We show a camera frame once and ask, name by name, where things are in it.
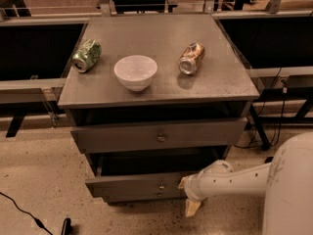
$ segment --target gray tabletop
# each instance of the gray tabletop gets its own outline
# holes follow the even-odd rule
[[[71,68],[59,106],[101,108],[198,101],[253,100],[259,93],[211,15],[144,15],[94,18],[82,37],[95,39],[102,55],[94,68]],[[194,76],[178,70],[178,61],[193,42],[206,54]],[[157,63],[151,85],[142,92],[123,87],[113,72],[129,55],[145,55]]]

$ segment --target drawer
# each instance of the drawer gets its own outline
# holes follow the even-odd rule
[[[150,150],[236,144],[246,118],[118,123],[74,127],[82,153]]]
[[[87,179],[93,197],[108,203],[185,197],[178,184],[191,172],[158,173],[126,176],[101,176]]]

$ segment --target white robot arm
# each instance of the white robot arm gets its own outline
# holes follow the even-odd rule
[[[188,197],[186,216],[201,201],[217,195],[264,196],[263,235],[313,234],[313,132],[282,145],[273,162],[233,172],[217,161],[198,174],[182,178]]]

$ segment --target green can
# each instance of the green can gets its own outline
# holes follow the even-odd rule
[[[93,39],[87,39],[71,57],[71,64],[81,73],[87,72],[98,62],[101,45]]]

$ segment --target silver can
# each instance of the silver can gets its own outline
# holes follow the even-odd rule
[[[93,39],[87,39],[71,58],[71,64],[79,72],[89,71],[99,60],[101,45]]]
[[[205,55],[204,46],[201,43],[192,43],[186,49],[179,60],[179,70],[183,74],[196,73]]]

